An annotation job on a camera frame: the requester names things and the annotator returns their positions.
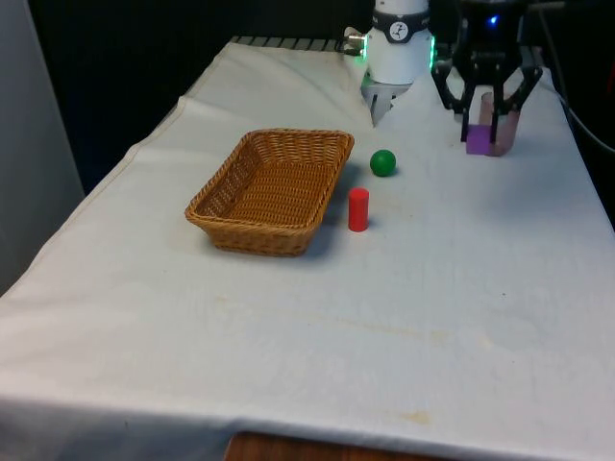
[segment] table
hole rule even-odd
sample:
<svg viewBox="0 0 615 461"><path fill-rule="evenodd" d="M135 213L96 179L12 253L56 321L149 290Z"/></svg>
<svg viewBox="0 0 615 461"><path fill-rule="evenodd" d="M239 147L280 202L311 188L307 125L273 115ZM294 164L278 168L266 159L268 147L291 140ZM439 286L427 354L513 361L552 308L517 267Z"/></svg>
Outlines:
<svg viewBox="0 0 615 461"><path fill-rule="evenodd" d="M343 447L264 434L238 434L229 442L224 461L437 461L435 458Z"/></svg>
<svg viewBox="0 0 615 461"><path fill-rule="evenodd" d="M374 129L348 65L228 45L86 198L0 300L0 452L198 459L260 431L611 457L615 240L549 73L493 159L465 155L429 75ZM220 252L183 216L263 127L357 141L300 258ZM395 178L370 174L380 148ZM372 196L361 234L353 185Z"/></svg>

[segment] green ball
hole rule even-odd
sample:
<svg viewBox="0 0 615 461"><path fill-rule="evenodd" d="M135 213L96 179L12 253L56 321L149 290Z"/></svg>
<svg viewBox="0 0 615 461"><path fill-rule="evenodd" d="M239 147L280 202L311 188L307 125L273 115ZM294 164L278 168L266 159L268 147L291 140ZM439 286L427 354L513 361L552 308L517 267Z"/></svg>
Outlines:
<svg viewBox="0 0 615 461"><path fill-rule="evenodd" d="M381 150L372 155L369 166L376 176L385 178L395 172L397 160L391 151Z"/></svg>

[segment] basket rim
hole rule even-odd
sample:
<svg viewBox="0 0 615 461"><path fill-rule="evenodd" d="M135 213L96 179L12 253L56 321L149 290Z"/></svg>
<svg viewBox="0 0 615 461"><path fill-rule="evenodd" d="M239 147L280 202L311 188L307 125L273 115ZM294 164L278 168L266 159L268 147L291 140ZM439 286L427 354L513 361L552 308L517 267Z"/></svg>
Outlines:
<svg viewBox="0 0 615 461"><path fill-rule="evenodd" d="M291 224L291 225L273 225L267 223L260 223L257 221L245 221L238 219L229 219L229 218L221 218L217 216L209 216L199 214L196 211L197 206L201 203L203 198L210 193L210 191L218 185L218 183L225 176L226 172L231 168L234 161L239 156L241 152L241 148L249 142L254 136L261 133L290 133L290 134L327 134L334 135L337 137L343 137L347 139L347 145L344 148L342 153L343 161L340 162L337 168L333 170L333 174L331 177L331 181L327 184L326 188L323 188L323 194L320 198L319 203L317 204L313 215L310 219L302 224ZM318 228L321 224L322 217L327 210L327 207L324 206L324 202L326 198L330 195L329 192L332 188L337 184L337 179L341 175L341 171L344 168L344 165L355 145L355 138L347 132L342 132L340 130L305 130L305 129L292 129L292 128L275 128L275 129L259 129L253 130L251 132L247 132L243 135L239 141L239 143L235 146L233 152L226 158L224 163L218 168L218 170L214 173L213 177L201 188L201 190L194 196L194 198L190 201L189 205L185 209L184 215L185 218L192 224L196 226L207 225L213 228L218 227L227 227L234 226L237 228L249 229L252 231L271 231L275 230L280 234L285 233L296 233L296 231L313 231Z"/></svg>

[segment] green light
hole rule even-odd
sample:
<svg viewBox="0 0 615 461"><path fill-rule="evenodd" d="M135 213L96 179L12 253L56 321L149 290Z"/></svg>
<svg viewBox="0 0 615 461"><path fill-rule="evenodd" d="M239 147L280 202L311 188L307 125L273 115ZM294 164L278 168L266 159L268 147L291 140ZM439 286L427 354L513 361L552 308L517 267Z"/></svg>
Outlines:
<svg viewBox="0 0 615 461"><path fill-rule="evenodd" d="M367 46L369 43L369 36L363 36L363 49L361 50L361 54L356 57L355 61L359 64L363 64L367 61Z"/></svg>
<svg viewBox="0 0 615 461"><path fill-rule="evenodd" d="M435 36L431 36L430 70L433 69L434 62L435 62Z"/></svg>

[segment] purple cube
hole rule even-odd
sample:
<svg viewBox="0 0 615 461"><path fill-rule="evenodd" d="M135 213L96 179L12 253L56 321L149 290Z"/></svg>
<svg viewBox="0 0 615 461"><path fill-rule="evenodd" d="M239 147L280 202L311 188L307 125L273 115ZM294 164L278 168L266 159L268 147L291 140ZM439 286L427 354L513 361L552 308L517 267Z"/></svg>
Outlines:
<svg viewBox="0 0 615 461"><path fill-rule="evenodd" d="M472 156L490 156L493 145L490 141L491 127L487 125L470 125L465 152Z"/></svg>

